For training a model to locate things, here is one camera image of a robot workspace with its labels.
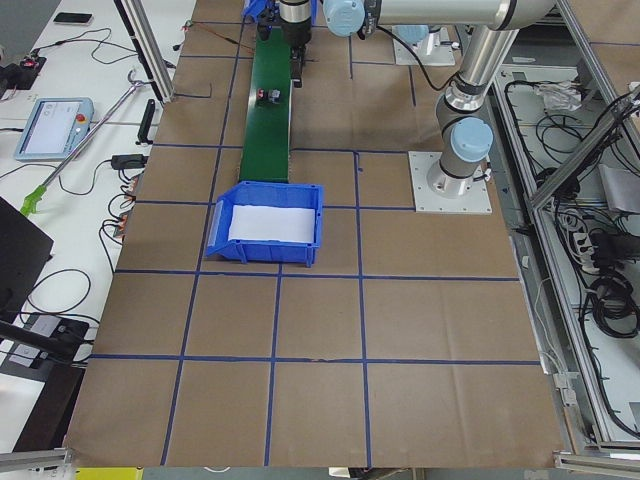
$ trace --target green conveyor belt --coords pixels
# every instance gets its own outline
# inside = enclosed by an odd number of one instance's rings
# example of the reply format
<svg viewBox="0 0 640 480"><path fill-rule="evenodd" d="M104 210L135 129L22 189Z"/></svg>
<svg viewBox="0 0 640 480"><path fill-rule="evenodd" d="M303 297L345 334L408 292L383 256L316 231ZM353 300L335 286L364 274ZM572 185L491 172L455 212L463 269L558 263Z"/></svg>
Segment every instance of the green conveyor belt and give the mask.
<svg viewBox="0 0 640 480"><path fill-rule="evenodd" d="M240 181L289 179L290 52L279 28L272 30L269 40L256 42ZM280 102L257 102L259 89L279 90Z"/></svg>

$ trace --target black monitor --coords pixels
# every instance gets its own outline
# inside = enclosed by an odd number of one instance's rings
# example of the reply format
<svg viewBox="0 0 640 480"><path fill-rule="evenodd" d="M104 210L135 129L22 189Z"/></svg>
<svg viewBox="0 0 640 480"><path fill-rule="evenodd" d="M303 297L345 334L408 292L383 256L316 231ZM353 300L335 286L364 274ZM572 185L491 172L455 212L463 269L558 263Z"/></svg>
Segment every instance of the black monitor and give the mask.
<svg viewBox="0 0 640 480"><path fill-rule="evenodd" d="M0 320L13 323L52 246L53 240L0 197Z"/></svg>

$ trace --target cardboard floor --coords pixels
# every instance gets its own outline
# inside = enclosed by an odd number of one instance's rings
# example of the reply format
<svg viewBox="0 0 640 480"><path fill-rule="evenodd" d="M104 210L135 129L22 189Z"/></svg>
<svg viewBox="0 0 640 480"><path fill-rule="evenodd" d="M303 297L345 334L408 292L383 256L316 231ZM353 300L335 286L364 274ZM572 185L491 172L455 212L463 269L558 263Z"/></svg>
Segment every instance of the cardboard floor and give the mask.
<svg viewBox="0 0 640 480"><path fill-rule="evenodd" d="M194 19L250 47L242 3ZM291 129L291 181L326 188L312 268L203 257L252 60L187 34L67 438L80 465L549 467L562 449L502 193L490 216L415 213L406 151L442 148L437 94L381 34L322 25Z"/></svg>

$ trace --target phone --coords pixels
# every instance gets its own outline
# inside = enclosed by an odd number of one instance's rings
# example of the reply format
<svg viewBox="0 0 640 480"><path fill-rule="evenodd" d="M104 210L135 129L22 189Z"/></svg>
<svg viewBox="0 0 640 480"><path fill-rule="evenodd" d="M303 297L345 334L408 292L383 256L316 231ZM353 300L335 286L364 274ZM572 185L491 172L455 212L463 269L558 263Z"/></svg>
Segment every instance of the phone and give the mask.
<svg viewBox="0 0 640 480"><path fill-rule="evenodd" d="M53 19L53 23L60 23L64 25L89 25L91 20L93 20L93 15L90 13L60 12Z"/></svg>

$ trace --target green handle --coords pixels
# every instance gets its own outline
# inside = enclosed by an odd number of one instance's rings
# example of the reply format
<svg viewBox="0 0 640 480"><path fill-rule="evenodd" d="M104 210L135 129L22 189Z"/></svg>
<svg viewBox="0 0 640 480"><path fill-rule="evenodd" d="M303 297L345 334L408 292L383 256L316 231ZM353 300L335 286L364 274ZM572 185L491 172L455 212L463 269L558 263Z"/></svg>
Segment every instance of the green handle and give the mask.
<svg viewBox="0 0 640 480"><path fill-rule="evenodd" d="M40 200L42 200L42 195L44 195L46 191L47 187L44 185L38 185L33 192L24 197L24 203L22 204L20 213L25 217L28 217L32 213L36 213L36 205Z"/></svg>

